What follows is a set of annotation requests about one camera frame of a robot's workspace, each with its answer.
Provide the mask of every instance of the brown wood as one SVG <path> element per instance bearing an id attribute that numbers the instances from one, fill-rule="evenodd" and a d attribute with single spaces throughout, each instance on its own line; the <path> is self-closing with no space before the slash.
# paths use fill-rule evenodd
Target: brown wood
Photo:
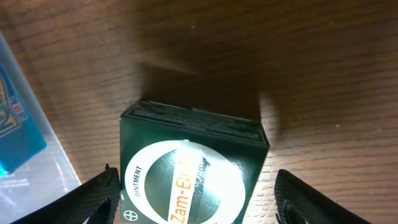
<path id="1" fill-rule="evenodd" d="M 372 223 L 398 219 L 397 1 L 1 1 L 1 30 L 82 182 L 119 167 L 145 97 L 259 118 L 246 223 L 290 170 Z"/>

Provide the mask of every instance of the box front face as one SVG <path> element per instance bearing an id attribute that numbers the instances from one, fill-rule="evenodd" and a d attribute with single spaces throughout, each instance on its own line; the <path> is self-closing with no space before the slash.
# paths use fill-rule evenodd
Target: box front face
<path id="1" fill-rule="evenodd" d="M 240 223 L 266 152 L 265 146 L 122 118 L 121 220 Z"/>

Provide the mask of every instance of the white circle logo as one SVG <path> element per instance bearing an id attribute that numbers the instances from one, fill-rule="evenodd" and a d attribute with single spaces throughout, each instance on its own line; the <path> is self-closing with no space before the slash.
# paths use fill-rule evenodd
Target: white circle logo
<path id="1" fill-rule="evenodd" d="M 176 152 L 173 186 L 170 194 L 169 220 L 164 220 L 148 201 L 145 193 L 145 179 L 154 162 L 171 151 Z M 146 146 L 137 152 L 127 165 L 124 176 L 127 194 L 134 206 L 156 223 L 188 221 L 195 191 L 195 180 L 203 159 L 210 164 L 205 177 L 206 188 L 220 200 L 220 204 L 214 214 L 202 224 L 232 223 L 241 212 L 246 198 L 242 173 L 238 166 L 230 163 L 220 153 L 195 142 L 162 141 Z"/>
<path id="2" fill-rule="evenodd" d="M 138 219 L 138 215 L 130 210 L 125 211 L 123 216 L 129 221 L 136 221 Z"/>

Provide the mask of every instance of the bayer logo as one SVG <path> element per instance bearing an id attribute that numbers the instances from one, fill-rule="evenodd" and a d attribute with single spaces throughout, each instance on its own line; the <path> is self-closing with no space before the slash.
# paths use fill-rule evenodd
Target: bayer logo
<path id="1" fill-rule="evenodd" d="M 130 210 L 127 210 L 123 213 L 123 216 L 129 221 L 136 221 L 138 219 L 138 215 Z"/>

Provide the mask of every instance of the box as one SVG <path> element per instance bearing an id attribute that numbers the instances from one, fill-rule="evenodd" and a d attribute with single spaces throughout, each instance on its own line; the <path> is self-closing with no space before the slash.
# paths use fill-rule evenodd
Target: box
<path id="1" fill-rule="evenodd" d="M 0 177 L 16 170 L 46 145 L 0 62 Z"/>
<path id="2" fill-rule="evenodd" d="M 140 101 L 120 134 L 122 221 L 242 222 L 269 149 L 259 121 Z"/>

